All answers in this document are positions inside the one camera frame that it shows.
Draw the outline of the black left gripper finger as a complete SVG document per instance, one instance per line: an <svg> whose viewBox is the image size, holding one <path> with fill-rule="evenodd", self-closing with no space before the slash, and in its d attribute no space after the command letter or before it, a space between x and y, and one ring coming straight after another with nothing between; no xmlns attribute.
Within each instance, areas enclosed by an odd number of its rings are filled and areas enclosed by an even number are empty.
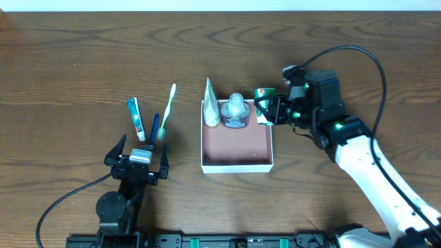
<svg viewBox="0 0 441 248"><path fill-rule="evenodd" d="M160 179L166 180L168 178L169 168L170 166L167 158L167 143L164 143L161 153L160 167L159 167Z"/></svg>
<svg viewBox="0 0 441 248"><path fill-rule="evenodd" d="M120 161L120 155L123 153L127 136L124 134L120 141L107 153L104 158L104 164L107 166L114 166Z"/></svg>

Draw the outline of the green soap packet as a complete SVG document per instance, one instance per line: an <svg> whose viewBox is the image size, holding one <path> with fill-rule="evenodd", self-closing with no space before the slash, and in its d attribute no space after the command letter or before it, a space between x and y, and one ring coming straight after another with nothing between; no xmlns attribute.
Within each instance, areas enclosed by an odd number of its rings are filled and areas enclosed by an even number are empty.
<svg viewBox="0 0 441 248"><path fill-rule="evenodd" d="M256 106L256 120L259 125L273 125L265 116L269 109L271 97L275 95L275 88L262 87L254 91L254 105Z"/></svg>

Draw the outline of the green toothpaste tube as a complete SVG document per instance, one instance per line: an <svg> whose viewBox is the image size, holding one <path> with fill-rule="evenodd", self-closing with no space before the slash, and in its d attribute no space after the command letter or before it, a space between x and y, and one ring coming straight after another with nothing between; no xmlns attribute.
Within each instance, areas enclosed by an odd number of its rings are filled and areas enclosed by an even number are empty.
<svg viewBox="0 0 441 248"><path fill-rule="evenodd" d="M138 136L138 139L140 142L145 141L145 130L143 127L143 122L141 118L141 112L139 109L139 102L138 98L134 97L132 99L128 99L126 101L128 110L130 111L130 116L132 118L134 128L136 130L136 135Z"/></svg>

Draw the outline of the white conditioner tube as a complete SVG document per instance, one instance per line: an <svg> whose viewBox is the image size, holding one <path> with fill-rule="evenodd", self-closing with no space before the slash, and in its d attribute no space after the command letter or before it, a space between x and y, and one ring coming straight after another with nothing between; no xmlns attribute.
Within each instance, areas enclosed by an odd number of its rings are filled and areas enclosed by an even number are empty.
<svg viewBox="0 0 441 248"><path fill-rule="evenodd" d="M221 121L218 101L209 78L205 87L203 117L205 124L209 127L216 127Z"/></svg>

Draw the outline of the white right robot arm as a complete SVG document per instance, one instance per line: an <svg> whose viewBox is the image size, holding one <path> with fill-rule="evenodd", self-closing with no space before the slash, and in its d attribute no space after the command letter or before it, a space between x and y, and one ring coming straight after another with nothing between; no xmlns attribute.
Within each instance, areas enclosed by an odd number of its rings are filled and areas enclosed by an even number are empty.
<svg viewBox="0 0 441 248"><path fill-rule="evenodd" d="M308 130L308 138L361 188L388 233L356 224L324 236L324 247L439 247L440 212L417 195L387 160L371 131L345 111L332 70L286 68L287 94L258 88L254 105L269 125Z"/></svg>

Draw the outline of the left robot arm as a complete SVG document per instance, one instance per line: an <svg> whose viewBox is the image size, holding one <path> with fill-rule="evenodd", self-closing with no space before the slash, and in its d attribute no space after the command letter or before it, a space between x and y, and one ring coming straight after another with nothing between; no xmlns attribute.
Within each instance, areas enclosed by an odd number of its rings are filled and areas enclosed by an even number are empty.
<svg viewBox="0 0 441 248"><path fill-rule="evenodd" d="M162 144L159 169L150 169L153 146L133 149L124 155L126 136L107 153L104 164L111 168L111 177L120 181L119 189L107 192L96 202L99 217L97 247L143 247L145 234L136 230L136 220L144 198L145 187L167 179L169 162L167 144Z"/></svg>

